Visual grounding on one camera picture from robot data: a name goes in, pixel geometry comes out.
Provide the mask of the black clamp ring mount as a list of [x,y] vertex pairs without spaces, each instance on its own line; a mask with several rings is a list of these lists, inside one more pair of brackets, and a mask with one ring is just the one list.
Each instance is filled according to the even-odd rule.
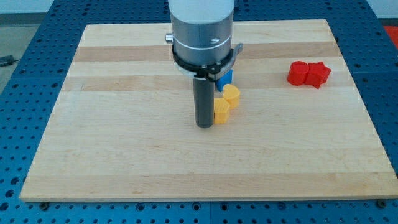
[[209,80],[215,82],[225,76],[233,67],[236,57],[243,51],[243,43],[239,43],[235,48],[230,49],[228,55],[221,61],[208,65],[194,65],[182,60],[172,47],[174,64],[182,74],[199,80]]

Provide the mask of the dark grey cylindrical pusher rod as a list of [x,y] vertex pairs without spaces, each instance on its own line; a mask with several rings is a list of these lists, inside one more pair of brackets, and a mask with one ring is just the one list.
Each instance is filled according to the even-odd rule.
[[209,128],[214,122],[214,83],[209,80],[193,80],[195,121],[200,128]]

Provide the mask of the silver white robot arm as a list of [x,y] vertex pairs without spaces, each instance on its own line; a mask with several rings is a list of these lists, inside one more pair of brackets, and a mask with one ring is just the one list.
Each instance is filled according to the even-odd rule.
[[177,69],[193,80],[196,125],[214,123],[215,83],[233,67],[243,44],[232,46],[234,0],[169,0],[172,45]]

